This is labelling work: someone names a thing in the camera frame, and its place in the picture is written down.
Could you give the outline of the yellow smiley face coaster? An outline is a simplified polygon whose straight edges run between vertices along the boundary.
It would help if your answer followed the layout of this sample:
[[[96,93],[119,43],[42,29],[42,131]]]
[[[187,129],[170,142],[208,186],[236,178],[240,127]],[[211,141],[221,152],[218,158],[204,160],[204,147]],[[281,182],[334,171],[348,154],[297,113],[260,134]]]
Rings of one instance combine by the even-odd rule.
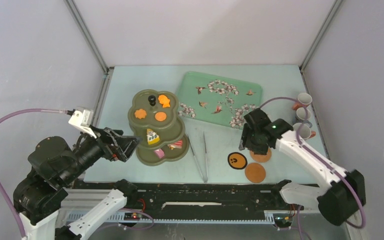
[[[247,158],[240,152],[232,152],[227,157],[228,165],[235,170],[245,169],[248,165]]]

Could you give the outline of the yellow toy cake slice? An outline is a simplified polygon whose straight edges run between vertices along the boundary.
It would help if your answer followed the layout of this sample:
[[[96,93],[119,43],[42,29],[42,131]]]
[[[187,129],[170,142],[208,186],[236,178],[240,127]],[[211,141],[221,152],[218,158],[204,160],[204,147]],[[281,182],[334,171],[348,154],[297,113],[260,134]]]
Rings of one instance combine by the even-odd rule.
[[[146,140],[148,145],[157,144],[160,142],[160,136],[152,129],[146,130]]]

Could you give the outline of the pink toy cake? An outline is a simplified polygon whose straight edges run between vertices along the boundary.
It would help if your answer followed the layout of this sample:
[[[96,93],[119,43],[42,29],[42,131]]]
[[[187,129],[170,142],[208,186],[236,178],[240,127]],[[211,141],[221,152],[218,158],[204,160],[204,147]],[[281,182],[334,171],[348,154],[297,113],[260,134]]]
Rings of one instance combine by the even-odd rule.
[[[163,159],[165,157],[165,152],[159,148],[159,149],[156,149],[153,151],[155,153],[155,155],[159,158],[159,159]]]

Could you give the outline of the green three-tier serving stand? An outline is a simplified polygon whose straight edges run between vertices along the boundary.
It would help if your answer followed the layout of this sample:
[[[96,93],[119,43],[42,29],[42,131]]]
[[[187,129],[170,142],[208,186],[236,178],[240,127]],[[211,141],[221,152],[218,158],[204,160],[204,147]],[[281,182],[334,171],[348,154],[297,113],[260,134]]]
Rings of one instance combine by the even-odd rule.
[[[166,95],[170,99],[170,107],[163,108],[159,103],[159,95]],[[179,100],[177,96],[170,91],[156,91],[145,89],[136,93],[132,99],[132,105],[128,111],[128,122],[134,135],[142,138],[141,143],[136,149],[136,155],[139,161],[147,166],[158,166],[165,162],[175,162],[182,159],[189,151],[190,141],[186,135],[184,121],[178,115]],[[144,109],[147,116],[144,119],[137,119],[134,112],[138,109]],[[165,121],[157,121],[155,113],[164,112],[167,115]],[[148,145],[147,129],[154,130],[160,137],[160,142]],[[178,140],[183,140],[182,149],[168,148],[168,144]],[[159,159],[154,150],[162,149],[165,153],[164,158]]]

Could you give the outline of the orange-handled cup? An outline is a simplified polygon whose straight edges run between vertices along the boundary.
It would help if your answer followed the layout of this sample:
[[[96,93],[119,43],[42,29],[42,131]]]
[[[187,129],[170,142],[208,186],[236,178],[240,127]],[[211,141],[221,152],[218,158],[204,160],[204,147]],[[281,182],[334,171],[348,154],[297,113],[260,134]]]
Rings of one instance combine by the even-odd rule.
[[[299,133],[300,137],[304,140],[311,139],[316,136],[316,132],[311,129],[313,124],[311,122],[297,122],[292,125],[293,129]]]

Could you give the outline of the red striped toy cake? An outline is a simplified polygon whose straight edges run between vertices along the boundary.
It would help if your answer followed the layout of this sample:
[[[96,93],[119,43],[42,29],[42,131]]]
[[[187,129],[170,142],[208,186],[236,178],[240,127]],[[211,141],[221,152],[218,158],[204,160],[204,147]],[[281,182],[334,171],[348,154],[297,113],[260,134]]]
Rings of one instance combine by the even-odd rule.
[[[174,150],[174,149],[182,149],[183,148],[183,140],[180,139],[176,142],[173,142],[173,143],[170,143],[167,145],[167,147],[170,149],[170,150]]]

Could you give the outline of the metal serving tongs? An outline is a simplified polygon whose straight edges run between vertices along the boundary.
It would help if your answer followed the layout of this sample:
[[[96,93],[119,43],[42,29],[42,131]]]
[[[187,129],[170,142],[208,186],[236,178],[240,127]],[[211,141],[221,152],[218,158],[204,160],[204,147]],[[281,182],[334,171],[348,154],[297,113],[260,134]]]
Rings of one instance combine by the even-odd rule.
[[[193,160],[195,162],[195,166],[200,174],[202,182],[204,184],[207,184],[209,182],[209,164],[208,164],[208,148],[207,148],[205,133],[204,132],[202,133],[202,138],[200,142],[203,148],[200,157],[198,157],[197,151],[195,150],[195,147],[193,144],[194,134],[188,131],[186,133],[189,139],[189,147],[190,147]]]

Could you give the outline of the orange toy fish pastry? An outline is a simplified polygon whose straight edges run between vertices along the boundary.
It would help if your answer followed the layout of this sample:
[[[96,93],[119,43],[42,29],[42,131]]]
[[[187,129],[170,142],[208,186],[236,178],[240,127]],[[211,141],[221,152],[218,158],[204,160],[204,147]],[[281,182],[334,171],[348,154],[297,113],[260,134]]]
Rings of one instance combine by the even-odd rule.
[[[164,94],[158,96],[158,101],[163,108],[169,108],[171,100]]]

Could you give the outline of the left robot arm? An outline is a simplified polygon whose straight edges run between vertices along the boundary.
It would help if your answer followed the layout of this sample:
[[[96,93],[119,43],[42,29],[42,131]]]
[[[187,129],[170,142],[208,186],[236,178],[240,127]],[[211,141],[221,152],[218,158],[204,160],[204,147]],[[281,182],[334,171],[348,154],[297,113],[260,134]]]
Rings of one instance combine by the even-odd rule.
[[[60,136],[40,141],[28,156],[31,171],[13,192],[26,240],[86,240],[118,210],[133,208],[137,188],[129,181],[117,181],[107,196],[88,213],[69,225],[57,227],[57,217],[67,189],[99,159],[126,162],[142,139],[122,130],[92,128],[70,147]]]

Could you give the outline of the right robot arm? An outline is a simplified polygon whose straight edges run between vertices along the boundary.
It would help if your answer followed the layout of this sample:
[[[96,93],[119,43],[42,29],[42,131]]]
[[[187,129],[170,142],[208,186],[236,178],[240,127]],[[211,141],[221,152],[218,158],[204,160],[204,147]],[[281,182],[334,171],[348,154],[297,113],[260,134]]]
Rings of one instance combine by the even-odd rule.
[[[309,186],[282,180],[270,196],[275,208],[284,209],[289,204],[316,207],[335,226],[348,223],[357,212],[364,212],[365,178],[358,170],[348,171],[331,162],[300,137],[292,125],[281,118],[271,121],[260,108],[245,115],[244,120],[239,150],[262,155],[277,149],[316,181],[317,186]]]

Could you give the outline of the far round cork coaster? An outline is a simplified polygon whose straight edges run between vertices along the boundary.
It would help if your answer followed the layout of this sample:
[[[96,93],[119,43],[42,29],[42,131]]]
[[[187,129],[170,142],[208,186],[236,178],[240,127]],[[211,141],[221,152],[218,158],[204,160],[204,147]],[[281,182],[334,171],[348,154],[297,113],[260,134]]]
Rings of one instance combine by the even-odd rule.
[[[268,162],[271,157],[272,157],[272,151],[271,149],[268,149],[267,150],[267,153],[266,154],[256,154],[255,152],[253,151],[249,151],[249,154],[251,156],[251,158],[255,161],[255,162],[258,162],[258,163],[266,163]]]

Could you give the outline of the round cork coaster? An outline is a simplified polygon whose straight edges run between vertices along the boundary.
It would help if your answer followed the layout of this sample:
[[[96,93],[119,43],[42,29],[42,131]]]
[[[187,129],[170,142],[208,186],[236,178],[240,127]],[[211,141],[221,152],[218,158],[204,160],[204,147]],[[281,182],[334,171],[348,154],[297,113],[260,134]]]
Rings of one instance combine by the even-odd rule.
[[[244,170],[245,177],[251,183],[261,183],[266,179],[267,173],[260,163],[250,163]]]
[[[251,156],[251,158],[255,161],[255,162],[258,162],[258,163],[266,163],[268,162],[271,157],[272,157],[272,151],[271,149],[268,149],[267,150],[267,153],[266,154],[256,154],[255,152],[253,151],[249,151],[249,154]]]

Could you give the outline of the near round cork coaster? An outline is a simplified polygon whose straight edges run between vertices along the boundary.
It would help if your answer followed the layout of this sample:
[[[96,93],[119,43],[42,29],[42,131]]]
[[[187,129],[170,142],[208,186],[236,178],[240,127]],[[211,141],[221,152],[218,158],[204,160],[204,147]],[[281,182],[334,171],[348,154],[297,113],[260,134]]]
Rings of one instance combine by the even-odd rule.
[[[267,173],[260,163],[250,163],[244,170],[245,177],[251,183],[261,183],[266,179]]]

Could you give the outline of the middle white cup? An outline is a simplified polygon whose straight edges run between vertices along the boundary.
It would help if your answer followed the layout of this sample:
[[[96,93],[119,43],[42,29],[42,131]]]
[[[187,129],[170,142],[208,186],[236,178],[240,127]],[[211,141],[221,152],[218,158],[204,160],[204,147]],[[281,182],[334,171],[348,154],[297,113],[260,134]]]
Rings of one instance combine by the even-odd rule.
[[[312,118],[312,113],[310,110],[308,110],[305,107],[299,107],[295,111],[295,119],[293,123],[294,124],[303,123],[307,125],[309,128],[312,128],[313,124],[310,122],[311,118]]]

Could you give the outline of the green floral serving tray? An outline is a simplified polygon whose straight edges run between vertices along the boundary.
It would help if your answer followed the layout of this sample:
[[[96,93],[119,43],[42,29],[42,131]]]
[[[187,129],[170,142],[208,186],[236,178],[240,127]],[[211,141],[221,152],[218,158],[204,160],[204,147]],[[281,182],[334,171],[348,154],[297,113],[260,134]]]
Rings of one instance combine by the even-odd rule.
[[[261,105],[263,88],[257,83],[189,71],[175,95],[179,116],[242,129],[244,116]]]

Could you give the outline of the far orange cup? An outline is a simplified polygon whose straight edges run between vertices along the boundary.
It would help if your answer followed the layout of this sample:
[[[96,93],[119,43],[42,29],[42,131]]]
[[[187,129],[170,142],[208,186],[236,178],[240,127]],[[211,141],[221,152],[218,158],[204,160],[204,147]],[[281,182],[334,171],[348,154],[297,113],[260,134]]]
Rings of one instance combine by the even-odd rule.
[[[313,98],[306,92],[300,93],[297,98],[297,102],[292,106],[292,109],[296,111],[299,108],[307,107],[313,102]]]

